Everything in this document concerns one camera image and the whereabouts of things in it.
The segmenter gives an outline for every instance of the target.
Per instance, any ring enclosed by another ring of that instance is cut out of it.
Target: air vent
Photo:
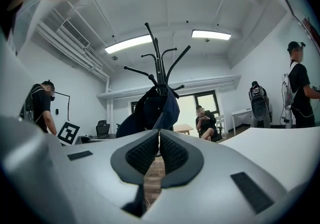
[[[62,25],[61,29],[66,32],[68,31],[69,36],[77,43],[81,44],[81,47],[87,48],[90,43],[89,41],[79,33],[79,31],[68,21],[66,20]]]

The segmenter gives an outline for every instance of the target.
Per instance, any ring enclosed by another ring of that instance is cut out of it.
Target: fluorescent light
[[[148,43],[148,42],[152,42],[150,35],[144,35],[141,37],[129,39],[127,41],[119,42],[119,43],[114,44],[110,47],[106,47],[105,51],[107,53],[111,54],[111,53],[117,52],[119,50],[127,49],[130,47],[137,46],[137,45],[144,44],[144,43]]]
[[[219,32],[210,32],[210,31],[192,31],[193,38],[210,38],[210,39],[220,39],[220,40],[229,40],[231,34],[219,33]]]

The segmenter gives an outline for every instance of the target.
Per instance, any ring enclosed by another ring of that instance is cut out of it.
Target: table leg
[[[236,134],[235,134],[235,133],[236,133],[236,132],[235,132],[235,131],[236,131],[236,126],[235,126],[235,123],[234,123],[235,121],[234,121],[234,120],[235,120],[235,117],[232,116],[232,124],[234,125],[234,126],[233,126],[233,131],[234,131],[233,133],[234,133],[234,135],[236,135]]]

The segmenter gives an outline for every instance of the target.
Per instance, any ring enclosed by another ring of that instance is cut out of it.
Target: window pane
[[[196,101],[194,99],[194,96],[186,96],[186,97],[179,97],[177,99],[179,108],[180,108],[180,115],[178,118],[178,121],[174,124],[176,125],[181,125],[181,124],[187,124],[190,127],[193,128],[193,130],[190,131],[190,135],[194,137],[199,137],[198,132],[196,130],[195,126],[195,120],[196,120]]]
[[[210,112],[216,111],[216,103],[213,95],[201,96],[198,97],[199,105],[201,105],[205,110]]]

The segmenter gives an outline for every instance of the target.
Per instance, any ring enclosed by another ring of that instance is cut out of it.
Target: air conditioner vent
[[[68,20],[66,20],[62,26],[85,48],[90,45],[90,42],[87,41]]]

